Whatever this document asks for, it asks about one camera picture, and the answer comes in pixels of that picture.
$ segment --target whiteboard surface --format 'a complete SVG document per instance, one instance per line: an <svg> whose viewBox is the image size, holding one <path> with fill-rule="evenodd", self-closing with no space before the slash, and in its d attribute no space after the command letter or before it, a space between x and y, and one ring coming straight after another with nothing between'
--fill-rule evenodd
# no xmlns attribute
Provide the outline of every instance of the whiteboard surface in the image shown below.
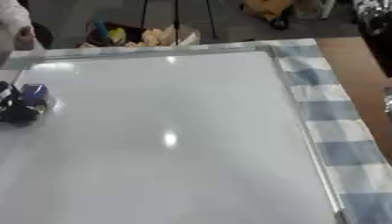
<svg viewBox="0 0 392 224"><path fill-rule="evenodd" d="M265 52L37 64L56 102L0 129L2 224L332 224Z"/></svg>

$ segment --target checkered cloth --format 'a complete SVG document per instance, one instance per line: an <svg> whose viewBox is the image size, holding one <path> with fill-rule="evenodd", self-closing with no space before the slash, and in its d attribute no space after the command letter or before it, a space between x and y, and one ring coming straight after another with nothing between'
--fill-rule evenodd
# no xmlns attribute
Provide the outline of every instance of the checkered cloth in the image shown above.
<svg viewBox="0 0 392 224"><path fill-rule="evenodd" d="M277 54L278 63L288 77L291 91L304 115L316 150L322 156L327 176L344 206L342 212L350 223L392 223L390 166L346 91L321 55L314 39L196 45L185 49L254 49L255 46L271 46ZM166 50L173 48L52 50L45 55L95 56ZM25 52L14 52L12 58L25 55Z"/></svg>

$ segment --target tripod leg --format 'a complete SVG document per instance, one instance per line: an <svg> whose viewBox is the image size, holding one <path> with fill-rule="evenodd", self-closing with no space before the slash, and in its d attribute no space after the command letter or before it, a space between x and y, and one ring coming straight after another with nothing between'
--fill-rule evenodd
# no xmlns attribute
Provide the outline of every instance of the tripod leg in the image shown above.
<svg viewBox="0 0 392 224"><path fill-rule="evenodd" d="M176 46L179 45L179 0L174 0L174 30L176 31Z"/></svg>
<svg viewBox="0 0 392 224"><path fill-rule="evenodd" d="M217 39L218 36L216 35L214 17L213 17L213 13L212 13L212 11L211 11L210 0L206 0L206 7L208 8L208 16L210 17L210 24L211 24L211 29L212 29L212 31L213 31L213 38L214 38L214 39Z"/></svg>
<svg viewBox="0 0 392 224"><path fill-rule="evenodd" d="M147 4L148 4L148 0L144 0L144 4L143 4L143 14L142 14L142 22L140 24L140 28L144 29L144 22L145 22L145 14L147 12Z"/></svg>

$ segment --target wooden table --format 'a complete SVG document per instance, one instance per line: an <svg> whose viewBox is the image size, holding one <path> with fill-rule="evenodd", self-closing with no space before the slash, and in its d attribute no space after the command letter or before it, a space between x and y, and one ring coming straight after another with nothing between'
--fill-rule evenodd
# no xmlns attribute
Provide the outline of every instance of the wooden table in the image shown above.
<svg viewBox="0 0 392 224"><path fill-rule="evenodd" d="M392 122L384 113L383 98L383 89L392 87L392 79L384 75L362 38L325 38L318 45L392 163Z"/></svg>

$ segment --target hand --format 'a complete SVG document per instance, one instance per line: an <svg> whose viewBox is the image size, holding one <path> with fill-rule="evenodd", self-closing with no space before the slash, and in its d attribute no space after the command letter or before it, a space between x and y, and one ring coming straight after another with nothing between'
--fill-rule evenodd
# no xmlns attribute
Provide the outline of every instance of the hand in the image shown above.
<svg viewBox="0 0 392 224"><path fill-rule="evenodd" d="M19 51L30 51L34 48L34 35L30 26L19 29L14 38L14 45Z"/></svg>

